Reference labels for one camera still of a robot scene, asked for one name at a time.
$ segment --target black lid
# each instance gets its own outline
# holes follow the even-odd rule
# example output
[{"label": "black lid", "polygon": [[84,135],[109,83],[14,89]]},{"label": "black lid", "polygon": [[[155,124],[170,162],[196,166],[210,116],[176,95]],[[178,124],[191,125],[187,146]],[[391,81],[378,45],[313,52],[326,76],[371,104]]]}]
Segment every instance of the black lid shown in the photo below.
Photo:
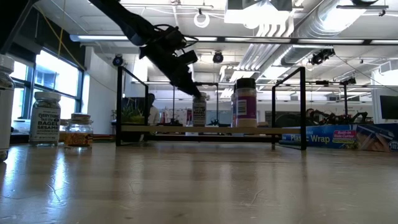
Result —
[{"label": "black lid", "polygon": [[253,78],[240,78],[236,80],[236,89],[256,88],[256,80]]}]

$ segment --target monitor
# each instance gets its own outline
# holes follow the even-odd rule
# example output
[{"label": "monitor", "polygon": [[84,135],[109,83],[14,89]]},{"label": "monitor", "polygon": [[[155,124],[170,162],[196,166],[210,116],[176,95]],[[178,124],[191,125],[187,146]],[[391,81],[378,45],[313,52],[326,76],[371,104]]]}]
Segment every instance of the monitor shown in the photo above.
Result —
[{"label": "monitor", "polygon": [[380,96],[382,119],[398,119],[398,96]]}]

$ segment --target white lid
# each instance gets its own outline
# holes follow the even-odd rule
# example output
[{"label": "white lid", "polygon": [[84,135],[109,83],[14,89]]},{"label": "white lid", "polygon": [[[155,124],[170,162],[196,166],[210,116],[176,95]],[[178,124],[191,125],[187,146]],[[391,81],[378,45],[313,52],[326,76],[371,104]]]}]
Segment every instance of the white lid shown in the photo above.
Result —
[{"label": "white lid", "polygon": [[35,92],[35,98],[48,98],[54,100],[61,100],[61,95],[52,92]]},{"label": "white lid", "polygon": [[6,55],[0,55],[0,70],[5,70],[9,73],[14,72],[14,59]]}]

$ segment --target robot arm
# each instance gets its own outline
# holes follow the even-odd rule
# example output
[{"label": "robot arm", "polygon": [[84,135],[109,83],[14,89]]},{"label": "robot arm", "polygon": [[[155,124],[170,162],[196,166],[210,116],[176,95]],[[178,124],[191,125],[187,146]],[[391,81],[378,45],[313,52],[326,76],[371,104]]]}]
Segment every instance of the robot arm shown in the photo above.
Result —
[{"label": "robot arm", "polygon": [[[0,54],[7,53],[12,40],[22,27],[31,7],[38,0],[20,0],[11,3],[1,1],[0,9],[9,11],[3,15],[5,30],[0,34]],[[89,0],[105,15],[112,19],[123,31],[124,35],[136,46],[140,47],[140,56],[147,57],[170,80],[170,84],[193,96],[200,96],[197,86],[192,81],[188,65],[198,58],[194,51],[177,56],[176,50],[187,47],[187,40],[178,27],[167,26],[166,30],[153,26],[143,17],[129,12],[117,0]]]}]

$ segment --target wooden shelf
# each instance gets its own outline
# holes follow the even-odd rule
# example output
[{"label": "wooden shelf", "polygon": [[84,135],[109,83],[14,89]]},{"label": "wooden shelf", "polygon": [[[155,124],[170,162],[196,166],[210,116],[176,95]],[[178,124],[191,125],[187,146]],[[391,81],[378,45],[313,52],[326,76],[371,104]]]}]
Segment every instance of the wooden shelf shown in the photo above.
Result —
[{"label": "wooden shelf", "polygon": [[122,125],[122,131],[163,133],[244,133],[244,134],[300,134],[300,128],[218,128],[181,126],[130,126]]}]

